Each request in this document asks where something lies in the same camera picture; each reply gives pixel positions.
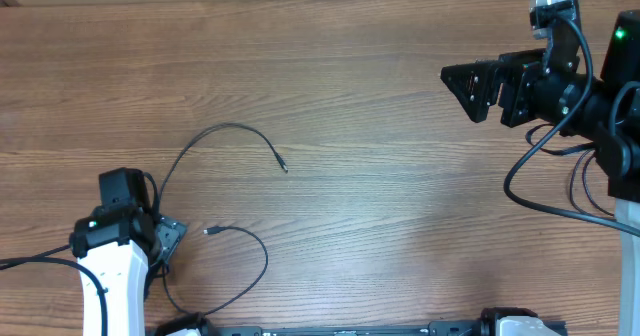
wooden tabletop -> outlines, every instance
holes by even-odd
[[[614,334],[618,234],[525,209],[504,176],[527,150],[495,107],[474,124],[439,80],[445,65],[542,47],[529,0],[341,0],[0,9],[1,257],[68,241],[99,204],[98,174],[140,168],[169,182],[162,212],[189,225],[170,287],[219,326],[426,324],[519,306],[573,335]],[[581,0],[599,72],[619,11]],[[580,140],[554,141],[576,143]],[[570,207],[575,156],[537,155],[517,193]],[[606,179],[590,171],[607,208]],[[578,189],[578,202],[587,207]],[[71,259],[70,252],[63,257]],[[160,283],[148,326],[177,315]],[[80,335],[77,272],[0,274],[3,335]]]

